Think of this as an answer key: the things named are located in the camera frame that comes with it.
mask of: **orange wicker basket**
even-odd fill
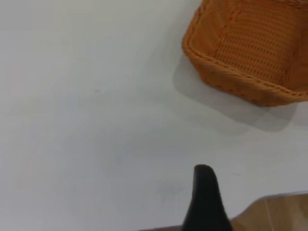
[[[222,91],[261,106],[308,101],[308,0],[203,0],[183,50]]]

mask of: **wooden surface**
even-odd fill
[[[231,223],[234,231],[306,231],[308,194],[258,200]],[[180,227],[151,231],[180,231]]]

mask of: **white table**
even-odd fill
[[[200,0],[2,0],[0,230],[181,224],[193,167],[227,213],[308,190],[308,104],[205,86],[181,51]]]

